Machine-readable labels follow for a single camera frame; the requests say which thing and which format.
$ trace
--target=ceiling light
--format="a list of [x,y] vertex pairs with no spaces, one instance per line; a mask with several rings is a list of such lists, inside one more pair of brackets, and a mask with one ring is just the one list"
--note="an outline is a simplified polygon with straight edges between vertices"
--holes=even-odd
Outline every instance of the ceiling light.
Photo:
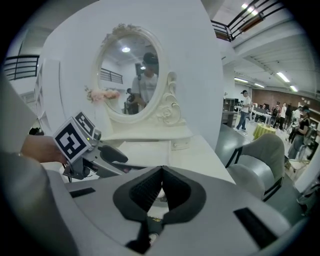
[[278,72],[277,75],[278,75],[279,77],[281,77],[281,78],[283,79],[283,81],[285,81],[286,83],[289,83],[289,82],[290,82],[289,79],[286,78],[286,76],[285,76],[284,74],[282,74],[281,72]]
[[248,83],[248,81],[240,79],[240,78],[236,78],[236,77],[234,78],[234,80],[237,80],[237,81],[240,81],[240,82],[244,82],[244,83]]
[[264,86],[260,85],[260,84],[257,84],[255,83],[256,86],[259,86],[259,87],[262,87],[262,88],[265,88]]
[[293,85],[290,86],[290,88],[292,89],[292,91],[294,91],[295,93],[298,91],[296,87],[294,87]]
[[130,52],[130,48],[129,47],[123,47],[121,49],[121,51],[123,51],[124,53],[128,53],[128,52]]
[[[243,9],[246,9],[247,7],[248,7],[248,5],[246,4],[246,3],[244,3],[243,5],[241,5],[241,7],[243,8]],[[250,13],[252,13],[253,15],[257,15],[258,14],[258,11],[256,11],[253,7],[249,7],[248,9],[247,9],[247,11],[248,12],[250,12]]]

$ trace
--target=ornate mirror frame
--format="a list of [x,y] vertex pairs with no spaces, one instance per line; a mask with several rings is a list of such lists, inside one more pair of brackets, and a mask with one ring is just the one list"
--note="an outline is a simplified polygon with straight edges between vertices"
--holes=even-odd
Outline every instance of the ornate mirror frame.
[[[119,24],[112,30],[111,34],[106,35],[97,52],[96,61],[92,68],[93,89],[98,89],[100,85],[100,71],[105,51],[114,41],[126,35],[142,36],[153,45],[159,61],[158,83],[148,105],[137,114],[118,113],[108,104],[108,100],[105,101],[104,107],[108,112],[112,126],[115,131],[118,131],[105,139],[181,140],[192,137],[193,134],[182,118],[175,96],[177,75],[175,72],[169,71],[167,56],[158,39],[142,27]],[[185,142],[183,142],[183,146],[176,146],[176,149],[183,147],[186,147]]]
[[143,111],[140,111],[137,114],[127,115],[123,113],[118,113],[108,105],[108,100],[106,100],[106,106],[109,113],[109,116],[112,120],[119,123],[137,123],[149,117],[149,115],[155,110],[159,104],[161,97],[164,94],[165,87],[167,84],[167,77],[169,73],[168,61],[165,56],[165,53],[161,47],[158,39],[148,30],[134,25],[125,25],[119,24],[112,30],[111,34],[107,34],[105,39],[102,41],[98,55],[96,58],[96,63],[93,65],[93,88],[99,88],[100,85],[100,72],[102,66],[102,60],[104,53],[108,50],[108,47],[116,40],[119,40],[127,35],[138,35],[147,39],[155,48],[158,61],[159,61],[159,76],[156,89],[154,91],[153,97],[150,100],[149,104],[145,107]]

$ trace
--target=balcony railing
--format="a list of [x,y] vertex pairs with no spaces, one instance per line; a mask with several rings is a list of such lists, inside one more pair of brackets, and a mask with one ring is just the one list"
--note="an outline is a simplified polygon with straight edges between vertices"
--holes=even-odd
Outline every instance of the balcony railing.
[[7,57],[3,70],[8,80],[36,77],[39,55],[20,55]]
[[228,25],[214,20],[211,23],[217,38],[231,42],[283,8],[280,0],[253,0]]
[[122,75],[104,68],[101,68],[100,79],[118,84],[123,84]]

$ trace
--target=oval mirror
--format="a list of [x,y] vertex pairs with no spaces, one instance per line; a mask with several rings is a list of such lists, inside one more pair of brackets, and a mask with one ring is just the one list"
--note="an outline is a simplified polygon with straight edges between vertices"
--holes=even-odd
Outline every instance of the oval mirror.
[[150,102],[158,83],[157,52],[148,39],[128,34],[113,41],[102,56],[100,89],[117,113],[134,115]]

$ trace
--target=yellow tablecloth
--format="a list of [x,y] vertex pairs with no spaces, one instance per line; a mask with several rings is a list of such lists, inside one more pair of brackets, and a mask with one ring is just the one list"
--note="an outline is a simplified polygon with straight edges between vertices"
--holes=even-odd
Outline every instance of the yellow tablecloth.
[[265,124],[258,123],[256,126],[254,132],[253,132],[253,140],[255,141],[258,139],[260,136],[264,134],[276,134],[276,130],[273,129],[272,127],[266,127]]

